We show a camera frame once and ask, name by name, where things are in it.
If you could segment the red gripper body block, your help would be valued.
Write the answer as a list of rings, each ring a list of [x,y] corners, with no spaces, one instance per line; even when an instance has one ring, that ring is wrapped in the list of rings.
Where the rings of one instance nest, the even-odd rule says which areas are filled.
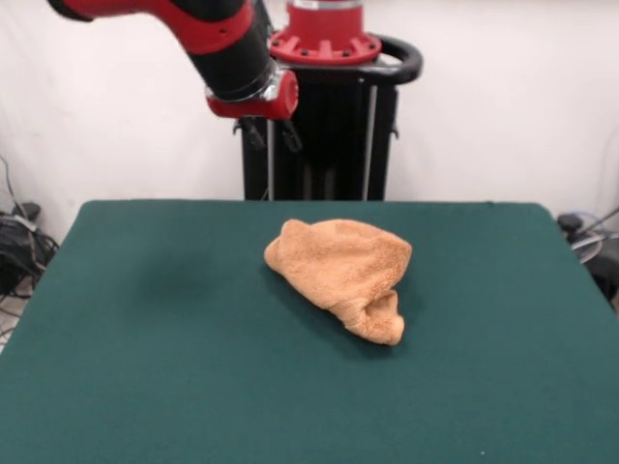
[[[211,111],[222,118],[262,117],[290,120],[299,103],[299,84],[293,71],[275,71],[264,89],[241,101],[222,101],[207,94]]]

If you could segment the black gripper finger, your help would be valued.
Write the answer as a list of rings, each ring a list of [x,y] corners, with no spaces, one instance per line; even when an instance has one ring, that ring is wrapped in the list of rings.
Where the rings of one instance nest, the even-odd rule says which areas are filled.
[[[284,120],[281,122],[281,125],[282,125],[282,138],[288,150],[289,151],[301,151],[303,149],[303,144],[299,136],[299,133],[295,129],[293,122],[290,120]]]
[[[255,119],[252,117],[245,117],[243,119],[243,131],[249,138],[250,144],[254,149],[264,148],[264,139],[256,127]]]

